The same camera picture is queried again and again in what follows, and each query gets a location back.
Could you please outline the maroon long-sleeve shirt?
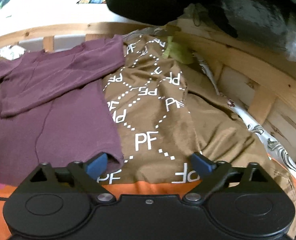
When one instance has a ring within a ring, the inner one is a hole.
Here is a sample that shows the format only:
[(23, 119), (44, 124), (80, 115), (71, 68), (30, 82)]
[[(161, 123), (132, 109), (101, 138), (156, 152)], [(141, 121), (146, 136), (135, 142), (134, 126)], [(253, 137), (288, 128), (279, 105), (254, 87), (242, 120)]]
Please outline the maroon long-sleeve shirt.
[(64, 167), (101, 153), (104, 171), (118, 170), (123, 153), (102, 79), (124, 63), (119, 35), (0, 61), (0, 183), (19, 185), (39, 163)]

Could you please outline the white floral patterned sheet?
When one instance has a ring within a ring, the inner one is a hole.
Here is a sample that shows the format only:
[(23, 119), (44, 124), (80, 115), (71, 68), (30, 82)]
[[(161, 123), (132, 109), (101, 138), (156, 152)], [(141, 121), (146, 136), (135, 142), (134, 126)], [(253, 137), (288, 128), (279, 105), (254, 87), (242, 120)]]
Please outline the white floral patterned sheet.
[(217, 87), (216, 81), (212, 71), (210, 70), (210, 67), (208, 66), (208, 63), (202, 58), (200, 54), (193, 52), (193, 55), (201, 66), (203, 73), (213, 84), (216, 94), (225, 98), (228, 106), (242, 119), (244, 124), (247, 126), (247, 129), (259, 137), (269, 155), (269, 158), (274, 159), (286, 170), (288, 170), (296, 182), (296, 164), (289, 156), (284, 146), (279, 141), (277, 141), (275, 137), (270, 135), (246, 110), (221, 93)]

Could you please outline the brown PF-patterned blanket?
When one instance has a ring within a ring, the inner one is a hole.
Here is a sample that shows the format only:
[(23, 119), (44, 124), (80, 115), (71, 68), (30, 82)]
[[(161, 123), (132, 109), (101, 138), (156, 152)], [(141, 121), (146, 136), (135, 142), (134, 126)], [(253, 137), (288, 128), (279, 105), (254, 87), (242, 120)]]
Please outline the brown PF-patterned blanket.
[[(217, 95), (199, 63), (164, 59), (167, 41), (148, 35), (123, 40), (124, 65), (102, 79), (116, 124), (123, 165), (97, 182), (122, 194), (183, 195), (201, 182), (190, 157), (235, 166), (259, 163), (285, 191), (296, 211), (296, 182), (269, 155), (259, 137)], [(2, 217), (5, 198), (18, 187), (0, 183), (0, 239), (10, 236)], [(288, 232), (296, 237), (296, 215)]]

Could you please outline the colourful striped bed sheet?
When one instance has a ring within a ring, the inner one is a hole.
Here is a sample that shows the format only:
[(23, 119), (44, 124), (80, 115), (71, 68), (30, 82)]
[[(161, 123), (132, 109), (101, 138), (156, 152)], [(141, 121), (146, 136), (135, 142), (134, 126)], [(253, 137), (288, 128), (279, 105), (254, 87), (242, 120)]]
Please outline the colourful striped bed sheet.
[(87, 175), (27, 178), (6, 199), (11, 239), (288, 239), (290, 198), (262, 171), (210, 175), (183, 197), (115, 198)]

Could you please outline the yellow-green cloth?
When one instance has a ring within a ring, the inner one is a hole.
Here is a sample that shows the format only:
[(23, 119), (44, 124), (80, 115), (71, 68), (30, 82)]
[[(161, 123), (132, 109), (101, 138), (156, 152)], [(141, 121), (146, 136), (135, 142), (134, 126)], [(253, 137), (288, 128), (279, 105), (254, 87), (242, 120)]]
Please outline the yellow-green cloth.
[(173, 41), (173, 36), (168, 36), (167, 47), (163, 52), (164, 59), (172, 58), (182, 64), (192, 64), (194, 56), (191, 50), (182, 44)]

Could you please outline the wooden bed frame rail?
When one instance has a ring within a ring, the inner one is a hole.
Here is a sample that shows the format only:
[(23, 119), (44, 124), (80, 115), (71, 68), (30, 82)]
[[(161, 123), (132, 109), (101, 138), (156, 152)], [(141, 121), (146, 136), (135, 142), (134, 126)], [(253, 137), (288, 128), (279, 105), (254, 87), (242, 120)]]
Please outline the wooden bed frame rail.
[[(61, 36), (80, 40), (126, 34), (143, 28), (139, 23), (102, 21), (97, 23), (51, 24), (42, 27), (0, 28), (0, 48), (43, 40), (43, 47), (59, 47)], [(281, 144), (296, 163), (296, 62), (281, 53), (238, 41), (207, 25), (196, 27), (181, 19), (167, 25), (175, 41), (201, 53), (219, 90), (249, 114)]]

